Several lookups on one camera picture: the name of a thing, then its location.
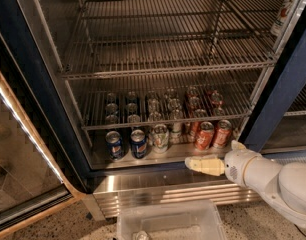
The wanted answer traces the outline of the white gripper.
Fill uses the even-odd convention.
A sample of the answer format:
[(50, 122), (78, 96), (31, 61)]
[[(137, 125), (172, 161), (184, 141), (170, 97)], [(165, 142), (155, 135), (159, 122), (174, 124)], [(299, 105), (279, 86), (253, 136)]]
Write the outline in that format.
[(211, 176), (220, 176), (225, 172), (228, 180), (239, 186), (253, 186), (251, 177), (251, 163), (262, 155), (236, 140), (231, 141), (232, 151), (225, 155), (224, 162), (212, 156), (187, 157), (185, 165), (188, 169)]

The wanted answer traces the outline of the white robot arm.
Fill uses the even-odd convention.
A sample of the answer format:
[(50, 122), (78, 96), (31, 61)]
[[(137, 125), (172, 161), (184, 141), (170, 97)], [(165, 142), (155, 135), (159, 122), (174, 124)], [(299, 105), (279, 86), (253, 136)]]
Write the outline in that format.
[(237, 185), (255, 191), (270, 207), (306, 229), (306, 163), (281, 165), (233, 140), (224, 159), (187, 157), (188, 169), (212, 176), (224, 174)]

